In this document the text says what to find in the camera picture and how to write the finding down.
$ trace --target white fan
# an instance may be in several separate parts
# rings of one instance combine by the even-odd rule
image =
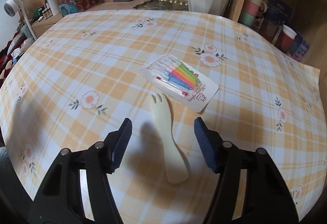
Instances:
[[[11,17],[15,16],[15,14],[20,10],[22,12],[22,15],[24,16],[25,22],[26,22],[29,30],[32,33],[34,40],[38,39],[31,27],[31,24],[30,24],[28,18],[27,18],[22,0],[7,0],[7,2],[4,4],[4,10]]]

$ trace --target cream-colored fork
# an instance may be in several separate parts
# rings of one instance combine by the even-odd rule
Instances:
[[[163,143],[168,181],[181,183],[187,180],[188,171],[172,136],[171,112],[165,95],[163,93],[151,95],[150,107]]]

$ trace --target birthday candle package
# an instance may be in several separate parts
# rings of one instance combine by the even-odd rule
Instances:
[[[219,89],[211,79],[171,54],[160,56],[139,74],[195,112],[203,110]]]

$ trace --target yellow plaid tablecloth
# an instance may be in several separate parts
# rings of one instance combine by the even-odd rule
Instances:
[[[128,117],[132,137],[120,168],[108,176],[124,223],[202,223],[218,175],[206,167],[193,132],[198,114],[170,99],[173,136],[191,173],[185,183],[169,184],[148,102],[158,90],[137,74],[163,53],[219,84],[201,117],[241,149],[266,148],[302,219],[326,175],[319,70],[285,56],[251,29],[193,12],[71,14],[27,50],[1,88],[0,124],[28,194],[35,197],[62,148],[87,149]],[[92,218],[82,180],[86,215]],[[237,205],[234,216],[240,214]]]

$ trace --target purple package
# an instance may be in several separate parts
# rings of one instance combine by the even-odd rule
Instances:
[[[298,33],[288,52],[294,60],[300,62],[309,48],[310,45],[308,44],[308,42],[306,42],[303,37]]]

